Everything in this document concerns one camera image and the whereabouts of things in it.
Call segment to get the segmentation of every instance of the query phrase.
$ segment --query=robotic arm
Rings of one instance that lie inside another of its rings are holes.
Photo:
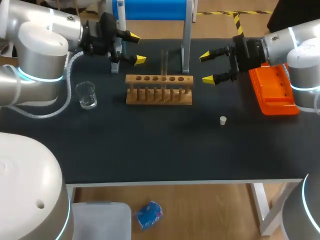
[[[0,66],[0,106],[52,104],[58,97],[69,52],[108,55],[134,65],[145,57],[127,56],[115,50],[116,38],[138,43],[140,38],[117,29],[113,15],[82,24],[75,15],[19,1],[0,2],[0,39],[14,44],[19,68]]]
[[[318,112],[320,89],[320,19],[265,35],[261,39],[233,37],[233,45],[207,51],[201,62],[227,55],[231,69],[204,77],[205,83],[235,80],[238,73],[261,67],[288,64],[296,106],[305,112]]]

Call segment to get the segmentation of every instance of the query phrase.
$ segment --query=black table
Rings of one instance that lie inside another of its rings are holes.
[[[82,110],[72,97],[67,110],[43,120],[10,109],[0,111],[0,131],[38,140],[60,163],[67,184],[159,181],[226,181],[301,179],[320,168],[320,117],[264,116],[248,74],[217,86],[202,77],[229,69],[227,58],[200,63],[209,49],[230,39],[191,41],[192,106],[126,105],[125,74],[159,74],[161,50],[170,50],[168,74],[181,72],[180,40],[142,40],[128,53],[147,56],[146,64],[122,63],[110,74],[104,57],[82,57],[73,66],[72,89],[95,84],[98,106]],[[65,100],[65,86],[46,114]],[[226,116],[220,126],[220,116]]]

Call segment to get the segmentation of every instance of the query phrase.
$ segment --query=blue plastic bag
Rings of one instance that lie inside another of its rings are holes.
[[[134,215],[136,216],[142,230],[146,230],[158,222],[164,213],[158,203],[151,201],[148,205],[144,206],[139,211],[136,211]]]

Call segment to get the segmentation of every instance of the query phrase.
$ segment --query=test tube rack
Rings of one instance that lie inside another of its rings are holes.
[[[194,77],[189,75],[126,75],[128,105],[192,105]]]

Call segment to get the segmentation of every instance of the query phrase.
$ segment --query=orange tray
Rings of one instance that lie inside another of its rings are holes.
[[[249,70],[251,82],[265,115],[296,115],[299,109],[294,103],[290,81],[282,65]]]

